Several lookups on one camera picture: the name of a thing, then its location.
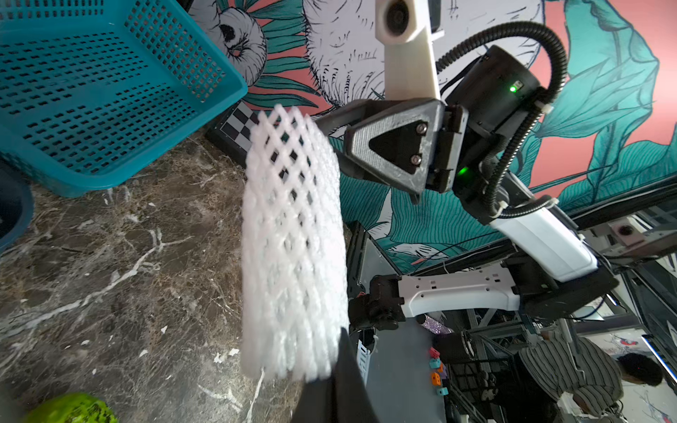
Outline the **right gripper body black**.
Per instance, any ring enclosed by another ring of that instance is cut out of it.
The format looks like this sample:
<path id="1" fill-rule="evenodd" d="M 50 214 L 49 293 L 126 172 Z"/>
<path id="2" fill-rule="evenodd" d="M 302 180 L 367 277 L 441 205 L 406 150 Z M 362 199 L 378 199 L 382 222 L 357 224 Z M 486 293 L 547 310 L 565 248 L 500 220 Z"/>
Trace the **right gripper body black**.
<path id="1" fill-rule="evenodd" d="M 436 99 L 356 100 L 316 121 L 329 136 L 343 128 L 340 170 L 411 196 L 452 190 L 469 113 Z"/>

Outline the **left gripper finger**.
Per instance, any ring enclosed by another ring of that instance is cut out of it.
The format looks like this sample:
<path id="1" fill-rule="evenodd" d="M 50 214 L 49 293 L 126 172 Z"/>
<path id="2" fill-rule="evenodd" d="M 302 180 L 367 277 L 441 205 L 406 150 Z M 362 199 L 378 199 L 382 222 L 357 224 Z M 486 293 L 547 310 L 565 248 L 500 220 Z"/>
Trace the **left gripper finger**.
<path id="1" fill-rule="evenodd" d="M 304 422 L 378 422 L 346 329 L 331 376 L 303 387 Z"/>

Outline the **white foam net sleeve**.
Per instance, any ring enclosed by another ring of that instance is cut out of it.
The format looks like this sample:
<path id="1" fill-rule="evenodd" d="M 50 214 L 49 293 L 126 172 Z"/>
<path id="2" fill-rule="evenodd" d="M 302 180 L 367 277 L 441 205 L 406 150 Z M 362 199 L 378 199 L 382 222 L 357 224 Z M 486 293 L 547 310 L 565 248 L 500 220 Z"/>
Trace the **white foam net sleeve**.
<path id="1" fill-rule="evenodd" d="M 252 378 L 323 380 L 348 327 L 338 158 L 296 108 L 261 113 L 250 140 L 241 367 Z"/>

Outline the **custard apple with dark spots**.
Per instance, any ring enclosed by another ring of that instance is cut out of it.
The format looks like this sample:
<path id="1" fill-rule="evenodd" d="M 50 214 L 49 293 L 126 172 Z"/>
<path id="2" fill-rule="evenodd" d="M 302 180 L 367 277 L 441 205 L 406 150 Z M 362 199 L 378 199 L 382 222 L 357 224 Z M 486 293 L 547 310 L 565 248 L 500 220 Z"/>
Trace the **custard apple with dark spots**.
<path id="1" fill-rule="evenodd" d="M 26 423 L 118 423 L 107 404 L 89 394 L 74 392 L 52 398 L 27 413 Z"/>

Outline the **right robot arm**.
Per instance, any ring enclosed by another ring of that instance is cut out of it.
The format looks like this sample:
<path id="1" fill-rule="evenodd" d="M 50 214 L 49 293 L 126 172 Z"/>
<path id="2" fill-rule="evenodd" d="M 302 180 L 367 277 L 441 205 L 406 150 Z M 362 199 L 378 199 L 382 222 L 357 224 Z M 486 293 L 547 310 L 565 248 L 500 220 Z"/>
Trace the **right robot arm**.
<path id="1" fill-rule="evenodd" d="M 556 200 L 534 197 L 510 171 L 562 91 L 562 42 L 543 24 L 504 23 L 460 42 L 435 70 L 481 46 L 488 51 L 458 74 L 445 100 L 356 100 L 317 121 L 324 135 L 345 129 L 338 160 L 348 176 L 402 190 L 414 203 L 426 191 L 452 192 L 471 217 L 518 247 L 497 274 L 376 276 L 367 293 L 349 302 L 355 330 L 395 330 L 409 318 L 463 308 L 556 321 L 617 286 Z"/>

